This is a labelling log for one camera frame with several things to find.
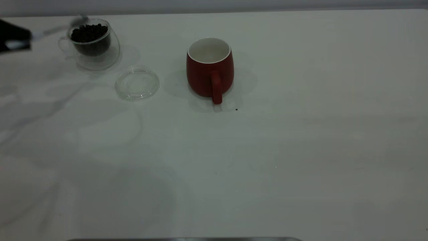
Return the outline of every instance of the table surface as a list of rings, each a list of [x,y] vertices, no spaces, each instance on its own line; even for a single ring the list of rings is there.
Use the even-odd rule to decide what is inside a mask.
[[[121,44],[106,71],[61,34],[0,56],[0,240],[428,239],[427,11],[98,18]],[[206,36],[234,55],[221,106],[186,80]],[[161,86],[127,102],[113,85],[135,64]]]

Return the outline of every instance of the coffee bean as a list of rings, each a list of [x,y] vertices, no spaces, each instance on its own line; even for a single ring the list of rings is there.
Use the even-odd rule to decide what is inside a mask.
[[[71,33],[71,39],[75,42],[92,42],[95,41],[108,31],[107,26],[98,25],[81,25],[79,28],[76,28]],[[86,56],[98,56],[110,47],[110,36],[105,36],[103,39],[100,39],[94,43],[90,44],[74,44],[77,51]]]

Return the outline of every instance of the glass cup handle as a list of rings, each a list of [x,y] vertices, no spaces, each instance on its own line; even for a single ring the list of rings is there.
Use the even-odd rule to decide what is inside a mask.
[[[68,39],[66,37],[61,37],[58,40],[58,47],[61,49],[62,52],[66,54],[70,54],[70,48],[68,47]]]

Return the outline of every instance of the double-walled glass cup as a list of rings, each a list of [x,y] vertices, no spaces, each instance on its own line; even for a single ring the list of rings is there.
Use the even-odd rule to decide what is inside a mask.
[[[102,19],[89,19],[86,24],[106,26],[107,32],[90,42],[76,42],[71,35],[79,27],[71,27],[67,36],[58,40],[59,48],[85,69],[102,70],[112,66],[119,58],[120,45],[110,24]]]

